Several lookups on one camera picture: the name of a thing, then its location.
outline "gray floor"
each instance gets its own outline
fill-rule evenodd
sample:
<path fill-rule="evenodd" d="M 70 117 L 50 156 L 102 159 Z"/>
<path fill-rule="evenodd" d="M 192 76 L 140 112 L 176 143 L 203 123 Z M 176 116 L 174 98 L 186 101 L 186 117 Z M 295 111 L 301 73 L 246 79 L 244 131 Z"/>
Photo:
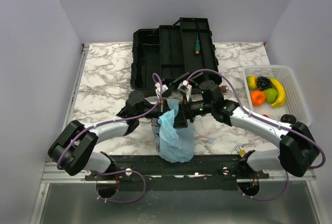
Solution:
<path fill-rule="evenodd" d="M 264 182 L 257 196 L 280 193 L 285 182 Z M 41 223 L 318 223 L 305 181 L 291 182 L 288 193 L 272 202 L 251 201 L 237 191 L 150 191 L 131 204 L 96 200 L 94 184 L 50 186 Z M 136 192 L 120 192 L 130 199 Z"/>

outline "metal frame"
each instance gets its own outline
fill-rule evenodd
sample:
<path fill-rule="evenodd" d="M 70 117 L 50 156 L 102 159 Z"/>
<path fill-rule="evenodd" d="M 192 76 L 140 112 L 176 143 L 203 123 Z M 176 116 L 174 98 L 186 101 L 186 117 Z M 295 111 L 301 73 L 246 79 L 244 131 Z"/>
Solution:
<path fill-rule="evenodd" d="M 81 78 L 84 71 L 85 62 L 87 59 L 88 51 L 89 51 L 89 44 L 84 44 L 81 60 L 79 64 L 79 68 L 77 71 L 75 84 L 72 90 L 71 94 L 71 101 L 67 108 L 67 113 L 64 120 L 63 128 L 66 127 L 66 125 L 71 121 L 73 112 L 74 112 L 74 106 L 77 99 L 77 93 L 79 89 L 79 85 L 81 82 Z M 269 179 L 260 179 L 260 181 L 284 181 L 285 180 L 285 174 L 282 171 L 269 171 L 270 175 Z M 325 209 L 325 206 L 323 204 L 323 201 L 321 199 L 321 196 L 319 194 L 317 184 L 316 184 L 316 175 L 314 173 L 314 170 L 309 170 L 305 173 L 303 177 L 295 177 L 290 175 L 289 179 L 291 181 L 307 181 L 308 189 L 310 192 L 310 196 L 313 201 L 313 206 L 315 208 L 317 218 L 319 223 L 325 224 L 329 223 L 328 214 Z M 244 182 L 248 181 L 246 179 L 238 179 L 238 182 Z M 35 206 L 33 209 L 32 217 L 30 220 L 30 224 L 36 224 L 40 223 L 43 209 L 45 205 L 45 201 L 47 198 L 47 193 L 49 189 L 50 184 L 77 184 L 77 183 L 99 183 L 99 184 L 113 184 L 115 181 L 85 181 L 85 173 L 80 172 L 75 176 L 69 176 L 64 171 L 57 170 L 57 165 L 54 162 L 46 162 L 43 175 L 41 177 L 40 181 L 40 187 L 37 195 L 37 199 L 35 202 Z"/>

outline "banana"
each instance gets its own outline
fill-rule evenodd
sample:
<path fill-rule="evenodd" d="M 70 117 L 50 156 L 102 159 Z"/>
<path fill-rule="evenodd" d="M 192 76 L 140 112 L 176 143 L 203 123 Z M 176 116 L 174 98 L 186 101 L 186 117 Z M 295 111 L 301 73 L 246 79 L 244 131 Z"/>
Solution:
<path fill-rule="evenodd" d="M 271 104 L 271 106 L 273 108 L 283 106 L 286 102 L 286 92 L 284 87 L 281 85 L 281 83 L 278 80 L 274 78 L 270 78 L 270 82 L 278 92 L 278 97 L 276 98 L 275 102 Z"/>

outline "plastic basket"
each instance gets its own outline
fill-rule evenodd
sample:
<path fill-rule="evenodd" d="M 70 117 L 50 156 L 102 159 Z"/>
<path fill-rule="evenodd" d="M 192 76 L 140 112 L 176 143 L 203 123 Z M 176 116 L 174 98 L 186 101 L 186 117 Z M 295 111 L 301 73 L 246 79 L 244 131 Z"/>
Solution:
<path fill-rule="evenodd" d="M 261 115 L 266 114 L 271 119 L 277 121 L 280 121 L 281 116 L 284 114 L 292 114 L 296 117 L 297 121 L 310 126 L 311 118 L 308 107 L 305 103 L 294 72 L 289 67 L 279 65 L 253 65 L 243 67 L 242 72 L 249 107 L 252 111 Z M 286 103 L 283 106 L 272 108 L 270 103 L 265 102 L 260 106 L 253 107 L 246 78 L 248 76 L 258 77 L 260 75 L 268 78 L 273 77 L 283 85 L 286 92 Z"/>

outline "black toolbox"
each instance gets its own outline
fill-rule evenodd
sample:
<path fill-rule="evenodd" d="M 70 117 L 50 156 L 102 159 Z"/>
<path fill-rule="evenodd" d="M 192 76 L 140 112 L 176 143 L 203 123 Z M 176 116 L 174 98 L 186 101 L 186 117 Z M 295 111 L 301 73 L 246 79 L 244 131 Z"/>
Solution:
<path fill-rule="evenodd" d="M 173 25 L 138 30 L 133 37 L 130 85 L 141 90 L 146 97 L 156 95 L 153 73 L 160 75 L 163 84 L 169 86 L 163 96 L 170 96 L 172 90 L 192 72 L 202 68 L 218 71 L 207 18 L 180 18 Z M 197 38 L 200 43 L 199 54 L 195 54 Z M 192 93 L 199 94 L 199 83 L 208 79 L 217 84 L 222 82 L 216 74 L 202 73 L 192 79 Z"/>

